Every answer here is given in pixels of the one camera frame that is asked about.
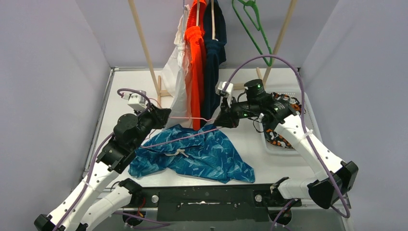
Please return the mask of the pink hanger of blue shorts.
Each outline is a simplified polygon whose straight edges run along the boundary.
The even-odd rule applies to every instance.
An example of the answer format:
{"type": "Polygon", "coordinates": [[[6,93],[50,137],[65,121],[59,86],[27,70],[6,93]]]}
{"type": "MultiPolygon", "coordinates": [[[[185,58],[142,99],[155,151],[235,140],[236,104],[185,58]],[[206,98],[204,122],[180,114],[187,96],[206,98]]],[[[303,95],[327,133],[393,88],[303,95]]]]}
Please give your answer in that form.
{"type": "MultiPolygon", "coordinates": [[[[205,119],[205,118],[202,118],[202,117],[180,117],[180,116],[171,116],[170,118],[173,118],[173,119],[191,119],[191,120],[199,119],[199,120],[203,120],[203,121],[206,121],[206,122],[215,121],[215,119],[205,119]]],[[[211,129],[211,130],[203,131],[203,132],[200,132],[200,133],[197,133],[197,134],[193,134],[193,135],[190,135],[190,136],[181,137],[181,138],[178,138],[178,139],[173,139],[173,140],[169,140],[169,141],[165,141],[165,142],[161,142],[161,143],[156,143],[156,144],[153,144],[153,145],[148,145],[148,146],[141,145],[140,148],[148,149],[148,148],[152,148],[152,147],[156,147],[156,146],[161,146],[161,145],[164,145],[164,144],[173,143],[173,142],[176,142],[176,141],[180,141],[180,140],[184,140],[184,139],[196,137],[196,136],[199,136],[199,135],[201,135],[201,134],[209,133],[209,132],[211,132],[211,131],[220,130],[220,129],[222,129],[222,128],[225,128],[225,127],[222,127],[222,126],[218,126],[218,127],[217,127],[217,126],[215,126],[215,127],[214,127],[213,129],[211,129]]]]}

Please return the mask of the blue patterned shorts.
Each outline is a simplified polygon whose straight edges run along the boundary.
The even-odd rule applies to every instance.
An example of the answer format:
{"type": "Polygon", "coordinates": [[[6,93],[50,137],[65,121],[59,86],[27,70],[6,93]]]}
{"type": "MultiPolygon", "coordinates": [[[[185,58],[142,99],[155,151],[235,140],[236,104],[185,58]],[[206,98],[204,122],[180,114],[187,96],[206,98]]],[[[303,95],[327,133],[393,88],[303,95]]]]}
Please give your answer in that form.
{"type": "MultiPolygon", "coordinates": [[[[147,140],[153,145],[203,131],[215,126],[206,125],[199,130],[172,126],[147,140]]],[[[220,130],[148,149],[138,148],[130,163],[129,175],[142,178],[167,168],[178,174],[227,183],[231,180],[254,183],[255,171],[244,162],[230,139],[220,130]]]]}

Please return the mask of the camouflage orange grey shorts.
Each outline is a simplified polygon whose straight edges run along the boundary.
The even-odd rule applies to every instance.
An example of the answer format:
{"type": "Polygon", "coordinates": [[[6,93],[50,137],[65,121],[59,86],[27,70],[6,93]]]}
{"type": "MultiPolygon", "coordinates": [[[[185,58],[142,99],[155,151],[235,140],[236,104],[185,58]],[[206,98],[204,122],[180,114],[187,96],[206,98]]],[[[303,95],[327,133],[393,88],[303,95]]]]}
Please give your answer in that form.
{"type": "MultiPolygon", "coordinates": [[[[272,92],[271,95],[274,99],[277,99],[277,100],[283,99],[285,101],[288,101],[289,105],[296,111],[298,115],[300,115],[302,105],[297,98],[291,97],[287,94],[279,94],[276,92],[272,92]]],[[[293,148],[292,145],[284,137],[276,133],[271,128],[270,125],[263,124],[263,133],[264,133],[264,137],[266,141],[269,142],[270,144],[277,146],[277,147],[282,147],[282,148],[288,148],[288,149],[293,148]]]]}

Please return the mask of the clear plastic basket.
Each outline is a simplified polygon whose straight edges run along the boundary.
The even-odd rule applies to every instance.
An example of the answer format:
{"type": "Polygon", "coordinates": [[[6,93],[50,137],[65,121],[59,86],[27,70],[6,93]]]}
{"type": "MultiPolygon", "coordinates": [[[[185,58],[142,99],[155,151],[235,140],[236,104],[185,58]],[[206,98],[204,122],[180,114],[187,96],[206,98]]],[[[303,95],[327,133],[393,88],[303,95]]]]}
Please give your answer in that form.
{"type": "MultiPolygon", "coordinates": [[[[314,115],[314,111],[312,109],[311,103],[309,101],[309,98],[307,96],[307,94],[304,94],[304,97],[302,97],[301,92],[300,91],[295,91],[295,90],[289,90],[289,91],[278,91],[276,93],[279,94],[287,94],[291,97],[295,97],[297,98],[301,105],[302,105],[302,109],[301,112],[304,113],[304,123],[306,125],[306,129],[310,132],[313,133],[314,137],[317,138],[319,141],[322,140],[321,138],[321,133],[317,124],[317,120],[315,118],[314,115]]],[[[263,142],[263,146],[266,150],[267,153],[271,154],[271,155],[275,155],[275,156],[298,156],[299,153],[295,150],[293,144],[291,143],[290,139],[285,138],[282,134],[278,133],[274,128],[272,128],[276,133],[278,133],[279,135],[283,136],[291,145],[292,145],[292,149],[288,149],[288,148],[282,148],[282,147],[277,147],[274,146],[272,144],[270,144],[269,142],[266,141],[265,137],[264,137],[264,133],[263,133],[263,124],[264,123],[260,123],[259,125],[256,126],[256,128],[258,128],[260,130],[260,137],[261,137],[261,141],[263,142]]]]}

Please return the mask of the green hanger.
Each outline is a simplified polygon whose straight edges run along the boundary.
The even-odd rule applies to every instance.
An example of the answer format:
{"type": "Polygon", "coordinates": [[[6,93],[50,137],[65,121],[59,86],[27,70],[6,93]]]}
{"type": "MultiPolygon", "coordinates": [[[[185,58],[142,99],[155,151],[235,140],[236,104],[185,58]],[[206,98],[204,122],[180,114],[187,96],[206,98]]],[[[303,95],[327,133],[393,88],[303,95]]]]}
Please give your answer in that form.
{"type": "Polygon", "coordinates": [[[238,21],[245,30],[247,36],[256,48],[257,52],[260,55],[264,55],[266,53],[272,54],[272,48],[262,26],[261,15],[256,1],[232,0],[231,5],[238,21]],[[258,44],[254,32],[257,33],[257,36],[262,38],[263,44],[265,45],[264,49],[261,48],[261,46],[258,44]]]}

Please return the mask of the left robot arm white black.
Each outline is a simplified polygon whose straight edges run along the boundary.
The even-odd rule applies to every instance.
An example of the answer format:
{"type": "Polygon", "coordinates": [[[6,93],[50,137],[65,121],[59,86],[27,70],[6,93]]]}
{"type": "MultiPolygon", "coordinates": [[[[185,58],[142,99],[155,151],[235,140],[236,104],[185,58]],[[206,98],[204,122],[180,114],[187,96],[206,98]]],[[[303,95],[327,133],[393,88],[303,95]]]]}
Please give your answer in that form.
{"type": "Polygon", "coordinates": [[[88,174],[71,194],[49,214],[34,221],[39,231],[90,231],[119,208],[142,200],[141,186],[132,179],[103,199],[103,190],[120,176],[136,156],[136,150],[154,129],[165,127],[171,109],[151,106],[140,115],[124,114],[97,148],[88,174]]]}

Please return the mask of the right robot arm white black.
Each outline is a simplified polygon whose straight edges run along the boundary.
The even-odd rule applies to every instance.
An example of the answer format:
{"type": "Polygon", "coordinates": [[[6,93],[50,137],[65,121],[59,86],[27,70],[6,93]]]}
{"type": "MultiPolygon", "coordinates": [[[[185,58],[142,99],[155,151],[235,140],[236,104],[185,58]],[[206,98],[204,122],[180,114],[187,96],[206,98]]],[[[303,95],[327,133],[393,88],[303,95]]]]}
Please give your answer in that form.
{"type": "Polygon", "coordinates": [[[300,112],[291,106],[289,98],[265,92],[260,79],[248,81],[244,89],[247,100],[238,102],[232,96],[233,84],[219,83],[216,94],[223,100],[214,125],[236,128],[240,119],[259,118],[263,125],[282,136],[314,173],[311,178],[297,180],[283,177],[272,184],[272,202],[283,205],[289,199],[310,199],[321,208],[332,207],[353,187],[358,166],[336,156],[312,130],[303,126],[300,112]]]}

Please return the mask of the white shorts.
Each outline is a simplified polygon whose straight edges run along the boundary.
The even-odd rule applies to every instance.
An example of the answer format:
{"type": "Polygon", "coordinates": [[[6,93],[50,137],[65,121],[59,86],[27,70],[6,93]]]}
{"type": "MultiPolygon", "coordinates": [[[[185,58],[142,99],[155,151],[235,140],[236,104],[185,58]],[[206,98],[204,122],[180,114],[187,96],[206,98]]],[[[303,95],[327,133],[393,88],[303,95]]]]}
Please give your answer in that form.
{"type": "MultiPolygon", "coordinates": [[[[184,18],[181,16],[177,31],[174,38],[174,49],[165,64],[161,78],[165,84],[166,90],[173,97],[173,102],[170,106],[171,116],[189,117],[190,116],[190,102],[188,99],[186,88],[186,76],[188,74],[188,62],[186,54],[186,45],[184,39],[184,32],[187,27],[187,20],[190,13],[190,5],[185,6],[184,18]]],[[[177,124],[182,124],[189,121],[189,119],[173,119],[169,118],[166,128],[170,128],[177,124]]]]}

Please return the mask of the navy blue shorts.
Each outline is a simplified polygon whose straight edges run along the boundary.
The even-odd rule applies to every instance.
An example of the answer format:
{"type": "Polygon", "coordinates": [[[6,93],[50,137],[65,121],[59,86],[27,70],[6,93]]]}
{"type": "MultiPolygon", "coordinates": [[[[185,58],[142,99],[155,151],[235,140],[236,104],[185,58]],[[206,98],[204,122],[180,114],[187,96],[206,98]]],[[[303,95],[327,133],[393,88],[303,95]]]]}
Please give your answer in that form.
{"type": "Polygon", "coordinates": [[[220,105],[220,96],[216,94],[219,84],[219,66],[227,60],[225,45],[227,44],[226,22],[217,0],[214,1],[216,40],[212,40],[211,1],[204,12],[203,36],[206,49],[204,68],[204,102],[201,105],[201,117],[211,119],[214,111],[220,105]]]}

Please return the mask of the wooden hanger of navy shorts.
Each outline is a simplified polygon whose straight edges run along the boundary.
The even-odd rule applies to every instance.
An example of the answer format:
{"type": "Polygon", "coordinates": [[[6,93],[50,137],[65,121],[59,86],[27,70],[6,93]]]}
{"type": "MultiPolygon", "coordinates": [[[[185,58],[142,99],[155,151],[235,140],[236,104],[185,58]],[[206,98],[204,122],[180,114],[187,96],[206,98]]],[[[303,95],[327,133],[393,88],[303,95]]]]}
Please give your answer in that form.
{"type": "Polygon", "coordinates": [[[211,0],[211,23],[212,23],[212,40],[216,40],[216,28],[215,28],[215,11],[214,11],[214,0],[211,0]]]}

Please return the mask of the wooden hanger of orange shorts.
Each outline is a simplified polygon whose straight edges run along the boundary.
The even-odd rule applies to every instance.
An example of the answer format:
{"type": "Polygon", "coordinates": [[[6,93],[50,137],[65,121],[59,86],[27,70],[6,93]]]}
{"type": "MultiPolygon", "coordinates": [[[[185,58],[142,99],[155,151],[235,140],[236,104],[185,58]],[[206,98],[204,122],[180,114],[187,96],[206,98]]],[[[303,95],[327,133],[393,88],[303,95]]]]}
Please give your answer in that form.
{"type": "Polygon", "coordinates": [[[199,17],[200,17],[200,1],[196,1],[196,26],[199,26],[199,17]]]}

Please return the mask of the wooden clothes rack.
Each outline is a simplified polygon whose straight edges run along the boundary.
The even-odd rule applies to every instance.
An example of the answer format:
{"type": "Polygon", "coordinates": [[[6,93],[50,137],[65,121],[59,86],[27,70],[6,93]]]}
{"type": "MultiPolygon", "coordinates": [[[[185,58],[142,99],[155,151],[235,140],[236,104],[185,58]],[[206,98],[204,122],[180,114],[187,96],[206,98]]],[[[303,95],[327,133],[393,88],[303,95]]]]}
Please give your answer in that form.
{"type": "MultiPolygon", "coordinates": [[[[142,29],[142,26],[141,26],[141,22],[140,22],[140,18],[139,18],[138,12],[137,12],[135,1],[128,0],[128,4],[129,4],[130,11],[132,13],[132,17],[133,17],[134,24],[136,26],[136,30],[138,32],[138,36],[139,36],[140,43],[141,43],[141,46],[142,46],[142,50],[143,50],[143,53],[144,53],[144,56],[145,56],[145,60],[146,60],[146,62],[148,64],[148,69],[150,71],[151,78],[152,78],[152,81],[153,81],[153,85],[154,85],[154,88],[155,88],[155,91],[156,91],[156,95],[158,97],[158,103],[160,103],[162,97],[170,96],[170,94],[169,94],[169,92],[167,90],[161,90],[161,86],[162,86],[161,85],[161,76],[156,76],[156,74],[154,72],[153,63],[152,63],[150,53],[149,53],[149,50],[148,50],[148,47],[147,47],[146,39],[145,39],[144,32],[143,32],[143,29],[142,29]]],[[[279,49],[281,47],[281,44],[283,42],[283,38],[284,38],[284,36],[286,34],[288,25],[289,25],[289,23],[291,21],[292,14],[294,12],[296,4],[297,4],[297,0],[290,1],[290,4],[289,4],[289,7],[287,9],[285,19],[284,19],[283,24],[281,26],[278,38],[276,39],[276,42],[275,42],[275,45],[274,45],[274,48],[273,48],[273,51],[272,51],[271,55],[276,56],[278,54],[278,51],[279,51],[279,49]]]]}

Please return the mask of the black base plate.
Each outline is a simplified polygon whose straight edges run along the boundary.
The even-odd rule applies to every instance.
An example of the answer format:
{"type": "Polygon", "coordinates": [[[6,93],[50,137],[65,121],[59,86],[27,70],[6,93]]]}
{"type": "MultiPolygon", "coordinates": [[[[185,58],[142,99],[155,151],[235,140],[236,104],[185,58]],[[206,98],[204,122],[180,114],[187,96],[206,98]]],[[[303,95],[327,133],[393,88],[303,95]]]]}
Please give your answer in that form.
{"type": "Polygon", "coordinates": [[[141,187],[128,180],[116,187],[129,187],[124,193],[111,192],[93,204],[90,210],[111,206],[115,212],[121,208],[157,212],[157,220],[165,221],[235,221],[249,219],[265,222],[274,219],[283,209],[282,221],[291,219],[291,207],[302,205],[300,199],[284,199],[269,184],[226,186],[141,187]]]}

